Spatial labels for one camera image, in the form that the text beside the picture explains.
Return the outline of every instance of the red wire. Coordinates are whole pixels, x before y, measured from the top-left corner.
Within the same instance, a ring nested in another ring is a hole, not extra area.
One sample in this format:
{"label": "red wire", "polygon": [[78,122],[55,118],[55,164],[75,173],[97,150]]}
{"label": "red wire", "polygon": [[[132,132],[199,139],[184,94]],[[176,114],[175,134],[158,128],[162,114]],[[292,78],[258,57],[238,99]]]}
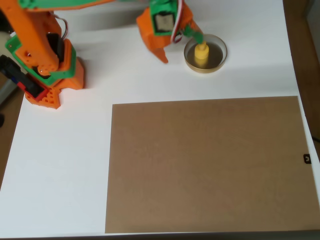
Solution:
{"label": "red wire", "polygon": [[180,23],[181,23],[181,20],[182,20],[182,16],[183,16],[183,14],[184,14],[184,3],[185,3],[185,0],[182,0],[181,15],[180,15],[180,18],[177,19],[177,21],[178,21],[178,27],[176,28],[176,30],[175,30],[175,32],[174,32],[173,42],[174,42],[175,44],[178,43],[178,42],[180,42],[181,39],[182,39],[182,35],[181,35],[181,37],[178,38],[177,40],[176,40],[176,36],[177,36],[178,31],[180,30],[180,28],[179,28],[179,27],[180,27]]}

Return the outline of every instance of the small black label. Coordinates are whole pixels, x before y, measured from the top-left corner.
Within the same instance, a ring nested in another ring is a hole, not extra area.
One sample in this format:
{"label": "small black label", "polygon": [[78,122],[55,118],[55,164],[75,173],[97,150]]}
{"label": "small black label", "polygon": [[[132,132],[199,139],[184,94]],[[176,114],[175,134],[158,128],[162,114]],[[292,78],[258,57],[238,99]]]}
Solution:
{"label": "small black label", "polygon": [[311,164],[310,154],[304,154],[303,159],[306,164]]}

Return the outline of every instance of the white table surface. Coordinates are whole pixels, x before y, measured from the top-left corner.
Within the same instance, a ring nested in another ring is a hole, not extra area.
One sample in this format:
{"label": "white table surface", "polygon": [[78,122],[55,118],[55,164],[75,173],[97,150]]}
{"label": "white table surface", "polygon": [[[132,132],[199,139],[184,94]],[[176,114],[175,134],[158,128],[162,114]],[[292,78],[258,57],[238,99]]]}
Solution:
{"label": "white table surface", "polygon": [[[166,49],[167,65],[149,53],[122,14],[143,4],[58,12],[84,59],[87,88],[63,90],[58,110],[23,100],[0,191],[0,238],[104,234],[113,104],[299,96],[282,0],[186,2],[228,47],[218,72],[188,69],[186,39]],[[301,112],[319,194],[320,163]]]}

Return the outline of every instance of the cable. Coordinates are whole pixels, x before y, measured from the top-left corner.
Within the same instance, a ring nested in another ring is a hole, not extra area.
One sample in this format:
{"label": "cable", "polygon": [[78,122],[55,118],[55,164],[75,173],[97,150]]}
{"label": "cable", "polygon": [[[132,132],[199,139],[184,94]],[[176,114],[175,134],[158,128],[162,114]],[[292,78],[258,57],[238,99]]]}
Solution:
{"label": "cable", "polygon": [[176,36],[179,31],[179,27],[182,19],[183,9],[184,9],[184,0],[178,0],[178,13],[175,19],[175,24],[174,24],[172,35],[171,35],[171,42],[175,44],[178,43],[182,38],[181,37],[176,40]]}
{"label": "cable", "polygon": [[64,34],[63,34],[63,36],[62,36],[62,39],[65,40],[66,37],[67,37],[67,35],[68,35],[68,32],[69,32],[69,27],[68,27],[68,22],[67,22],[67,20],[65,20],[64,18],[59,17],[59,16],[56,15],[56,14],[54,14],[53,11],[52,11],[51,13],[53,14],[53,16],[54,16],[56,19],[60,19],[60,20],[62,20],[62,21],[64,22],[64,24],[65,24],[65,30],[64,30]]}
{"label": "cable", "polygon": [[315,137],[315,136],[312,136],[312,140],[315,141],[315,142],[317,142],[317,143],[320,143],[320,138],[317,138],[317,137]]}

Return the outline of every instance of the green robot part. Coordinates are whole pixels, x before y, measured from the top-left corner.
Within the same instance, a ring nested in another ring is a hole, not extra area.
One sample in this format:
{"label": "green robot part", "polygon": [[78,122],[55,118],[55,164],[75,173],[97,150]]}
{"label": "green robot part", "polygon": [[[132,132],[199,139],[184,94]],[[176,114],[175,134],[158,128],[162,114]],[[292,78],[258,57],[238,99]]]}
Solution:
{"label": "green robot part", "polygon": [[5,47],[9,50],[9,52],[12,54],[12,56],[18,61],[18,63],[32,76],[34,76],[36,79],[38,79],[40,82],[45,84],[46,86],[51,86],[59,79],[69,79],[75,76],[76,74],[76,62],[77,62],[77,53],[74,47],[72,47],[71,51],[71,66],[69,70],[67,71],[55,71],[50,72],[50,76],[48,78],[40,76],[38,73],[36,73],[35,70],[32,68],[27,67],[20,58],[17,57],[16,51],[22,46],[19,38],[17,35],[15,35],[13,38],[11,38],[7,43],[5,44]]}
{"label": "green robot part", "polygon": [[154,35],[172,35],[178,15],[178,0],[151,0],[149,6]]}

